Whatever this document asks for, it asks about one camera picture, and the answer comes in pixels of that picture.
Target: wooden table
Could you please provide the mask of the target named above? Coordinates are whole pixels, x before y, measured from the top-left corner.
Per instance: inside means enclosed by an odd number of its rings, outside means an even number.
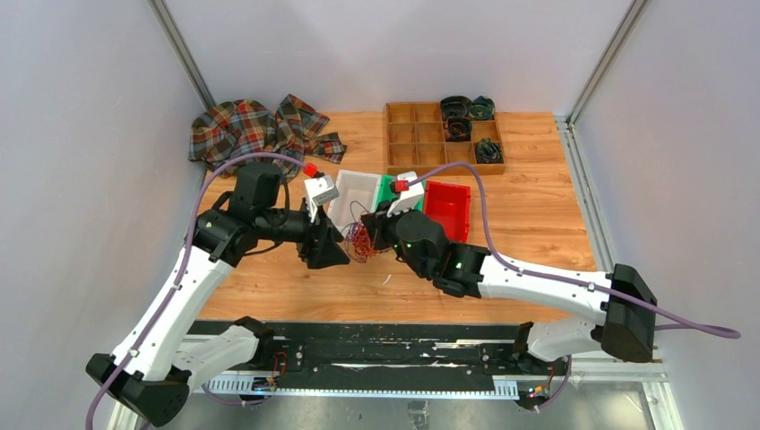
[[[333,178],[341,168],[384,173],[383,114],[326,115],[331,121],[325,132],[339,132],[349,150],[340,165],[308,159]],[[554,117],[548,113],[499,113],[497,120],[505,143],[506,172],[483,177],[497,249],[529,262],[595,270]],[[469,176],[440,176],[436,180],[471,187],[468,242],[485,245],[475,180]],[[217,179],[203,198],[202,211],[233,186],[233,178]],[[299,204],[302,176],[292,181],[290,188],[292,204]],[[283,193],[280,195],[282,206]],[[352,262],[310,271],[291,244],[244,259],[213,293],[199,318],[233,320],[244,315],[262,321],[395,323],[524,323],[566,316],[517,300],[449,297],[430,282],[418,279],[391,253],[366,264]]]

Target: plaid shirt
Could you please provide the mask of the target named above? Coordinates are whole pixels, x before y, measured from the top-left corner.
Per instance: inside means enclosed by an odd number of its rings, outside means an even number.
[[[276,115],[254,100],[227,101],[193,121],[189,159],[202,161],[209,170],[228,159],[259,151],[299,160],[312,155],[340,163],[346,145],[338,134],[317,136],[329,120],[292,94],[280,103]],[[288,180],[298,174],[299,167],[292,163],[278,159],[271,159],[271,163],[281,168]],[[222,175],[234,175],[237,169],[232,166]]]

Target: wooden tray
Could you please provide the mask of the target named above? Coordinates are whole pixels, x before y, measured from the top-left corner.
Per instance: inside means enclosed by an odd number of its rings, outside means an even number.
[[[388,103],[385,105],[385,156],[388,175],[411,170],[424,175],[430,170],[453,161],[467,161],[481,175],[501,175],[504,163],[478,164],[475,161],[475,143],[488,137],[501,148],[498,123],[472,121],[471,140],[447,142],[441,107],[436,101],[420,103]],[[468,175],[466,168],[449,168],[441,175]]]

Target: metal frame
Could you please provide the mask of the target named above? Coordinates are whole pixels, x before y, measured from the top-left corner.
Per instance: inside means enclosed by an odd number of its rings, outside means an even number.
[[[578,100],[575,102],[573,109],[567,116],[567,123],[571,127],[575,124],[578,124],[578,121],[581,119],[583,112],[588,107],[589,101],[593,97],[594,92],[599,87],[601,81],[604,79],[604,76],[607,74],[607,70],[609,69],[612,62],[615,61],[615,58],[620,52],[620,49],[626,43],[628,36],[631,34],[631,31],[638,22],[644,8],[649,4],[649,2],[650,0],[633,0],[631,2],[631,5],[628,6],[628,10],[623,16],[623,21],[621,21],[617,26],[615,34],[612,36],[612,39],[607,45],[607,48],[605,48],[604,53],[601,55],[601,58],[596,67],[594,67],[589,81],[586,82],[585,87],[583,87],[583,90],[581,91],[581,95],[578,96]]]
[[[166,3],[164,0],[148,0],[148,4],[151,6],[153,13],[155,13],[156,19],[159,20],[161,28],[164,29],[168,42],[174,48],[179,62],[185,68],[187,77],[190,78],[190,82],[195,87],[195,92],[201,98],[203,106],[206,109],[213,108],[216,106],[216,102],[214,101],[212,92],[209,90],[208,85],[206,85],[206,81],[203,80],[201,71],[198,69],[198,65],[190,54],[190,49],[187,47],[182,34],[174,23],[174,19],[171,17]]]
[[[277,391],[251,389],[256,378],[266,376],[266,372],[250,370],[228,370],[206,383],[207,389],[214,394],[250,395],[253,392],[267,396],[290,397],[364,397],[372,399],[466,399],[466,400],[518,400],[517,381],[502,376],[492,376],[493,391],[370,391],[370,390],[315,390],[308,388],[279,388]],[[197,389],[195,394],[204,394]]]
[[[614,248],[607,234],[607,225],[601,215],[599,202],[593,189],[593,182],[589,178],[587,163],[583,153],[575,139],[574,127],[567,124],[563,116],[556,116],[557,131],[562,140],[562,149],[565,151],[567,166],[570,168],[570,177],[573,180],[575,195],[583,215],[589,240],[591,241],[594,260],[597,269],[612,271],[615,265]]]
[[[618,56],[649,2],[650,0],[632,0],[622,22],[618,25],[615,34],[589,80],[586,82],[572,111],[567,117],[556,117],[557,130],[562,139],[563,150],[570,167],[570,174],[573,179],[575,192],[578,195],[579,206],[592,242],[594,258],[599,269],[604,271],[611,270],[614,265],[614,247],[611,245],[609,235],[606,233],[606,225],[600,212],[600,206],[596,199],[592,181],[589,178],[588,168],[586,167],[587,163],[576,138],[575,125],[583,116],[594,92],[600,86],[604,76]],[[211,92],[190,55],[187,45],[177,29],[177,25],[172,20],[164,0],[148,0],[148,3],[156,13],[156,17],[166,32],[167,38],[175,49],[180,62],[185,67],[203,104],[206,108],[215,106],[216,103]],[[186,337],[186,341],[197,341],[195,338],[196,336],[188,336]],[[683,430],[684,427],[678,414],[678,408],[673,399],[659,356],[656,356],[652,363],[645,365],[621,363],[603,353],[587,353],[574,356],[571,383],[609,381],[640,382],[643,386],[643,392],[647,400],[646,404],[649,406],[652,422],[655,427],[658,430]],[[108,429],[136,429],[142,423],[142,420],[134,412],[117,403],[108,424]]]

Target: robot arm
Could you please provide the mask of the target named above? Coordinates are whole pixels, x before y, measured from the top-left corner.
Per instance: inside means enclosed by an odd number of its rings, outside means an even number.
[[[565,271],[500,255],[511,263],[512,268],[506,267],[487,248],[452,242],[440,224],[422,212],[409,210],[419,199],[414,186],[397,187],[397,201],[382,202],[376,212],[361,217],[375,249],[392,247],[398,261],[451,296],[520,299],[573,315],[558,322],[521,325],[515,354],[547,363],[602,349],[625,361],[652,360],[654,313],[595,289],[619,290],[656,305],[634,268],[618,264],[612,273]],[[400,204],[404,211],[396,210]],[[578,285],[567,279],[578,280]]]
[[[217,374],[241,363],[264,366],[272,355],[272,330],[245,317],[224,333],[186,351],[180,342],[206,300],[260,239],[296,244],[309,269],[347,264],[338,243],[342,236],[322,209],[337,196],[333,181],[320,176],[306,181],[307,197],[298,211],[274,209],[282,173],[267,163],[251,163],[237,174],[235,190],[225,193],[196,222],[189,262],[177,288],[177,263],[148,311],[111,354],[95,354],[87,373],[103,384],[128,354],[129,363],[108,387],[108,393],[155,426],[163,426],[184,406],[187,397]],[[229,201],[227,209],[221,206]],[[168,302],[165,297],[171,296]],[[158,320],[133,349],[149,321]]]

